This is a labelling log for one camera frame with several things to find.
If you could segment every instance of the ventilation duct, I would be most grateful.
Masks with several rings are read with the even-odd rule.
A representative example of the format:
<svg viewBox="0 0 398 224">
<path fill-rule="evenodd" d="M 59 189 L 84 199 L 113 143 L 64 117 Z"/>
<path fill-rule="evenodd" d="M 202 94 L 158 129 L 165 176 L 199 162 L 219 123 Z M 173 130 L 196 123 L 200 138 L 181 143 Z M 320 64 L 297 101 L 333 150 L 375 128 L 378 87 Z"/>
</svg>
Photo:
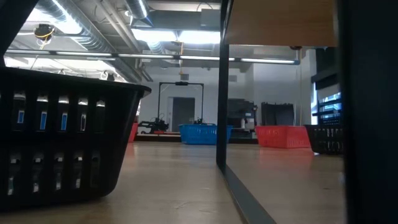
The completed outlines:
<svg viewBox="0 0 398 224">
<path fill-rule="evenodd" d="M 152 24 L 150 21 L 149 7 L 145 0 L 126 0 L 127 8 L 133 18 L 142 20 L 146 24 Z M 161 42 L 148 42 L 148 48 L 153 54 L 166 54 L 166 50 Z M 161 61 L 160 67 L 167 68 L 167 62 Z"/>
<path fill-rule="evenodd" d="M 72 37 L 72 39 L 88 51 L 101 53 L 115 52 L 112 45 L 102 36 L 72 0 L 40 0 L 35 8 L 41 13 L 48 15 L 49 21 L 62 32 L 76 34 L 76 37 Z M 141 77 L 120 58 L 104 62 L 120 71 L 126 81 L 141 81 Z"/>
</svg>

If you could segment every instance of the door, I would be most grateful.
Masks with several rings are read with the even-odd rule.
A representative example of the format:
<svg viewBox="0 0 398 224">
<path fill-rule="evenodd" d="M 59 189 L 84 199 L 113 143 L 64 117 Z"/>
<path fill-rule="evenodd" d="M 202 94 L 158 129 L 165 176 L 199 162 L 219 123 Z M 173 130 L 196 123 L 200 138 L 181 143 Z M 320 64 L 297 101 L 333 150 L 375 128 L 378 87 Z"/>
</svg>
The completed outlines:
<svg viewBox="0 0 398 224">
<path fill-rule="evenodd" d="M 192 124 L 195 120 L 195 99 L 174 97 L 172 131 L 179 132 L 180 124 Z"/>
</svg>

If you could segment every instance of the black crate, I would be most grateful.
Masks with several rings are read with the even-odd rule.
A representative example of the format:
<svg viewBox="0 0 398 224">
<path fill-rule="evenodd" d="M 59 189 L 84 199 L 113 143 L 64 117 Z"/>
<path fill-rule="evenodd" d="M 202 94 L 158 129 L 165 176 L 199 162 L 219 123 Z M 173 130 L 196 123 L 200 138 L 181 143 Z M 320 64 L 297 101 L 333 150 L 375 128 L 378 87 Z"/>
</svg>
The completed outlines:
<svg viewBox="0 0 398 224">
<path fill-rule="evenodd" d="M 0 210 L 112 192 L 139 101 L 150 91 L 0 68 Z"/>
<path fill-rule="evenodd" d="M 319 154 L 342 154 L 343 127 L 340 125 L 305 125 L 313 152 Z"/>
</svg>

